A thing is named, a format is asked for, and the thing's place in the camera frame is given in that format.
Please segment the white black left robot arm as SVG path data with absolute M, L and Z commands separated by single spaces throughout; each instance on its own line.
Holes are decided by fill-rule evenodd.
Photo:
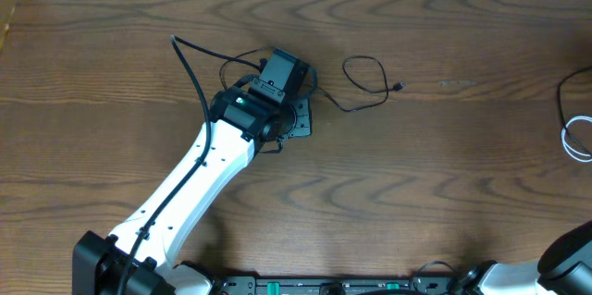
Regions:
M 190 150 L 133 214 L 105 238 L 86 232 L 73 250 L 75 294 L 209 294 L 214 282 L 178 263 L 185 240 L 222 189 L 267 142 L 312 132 L 316 71 L 276 49 L 216 94 Z

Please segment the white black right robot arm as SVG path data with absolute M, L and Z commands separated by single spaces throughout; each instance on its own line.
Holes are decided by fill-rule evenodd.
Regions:
M 462 295 L 591 295 L 591 223 L 561 235 L 536 262 L 486 261 L 459 278 Z

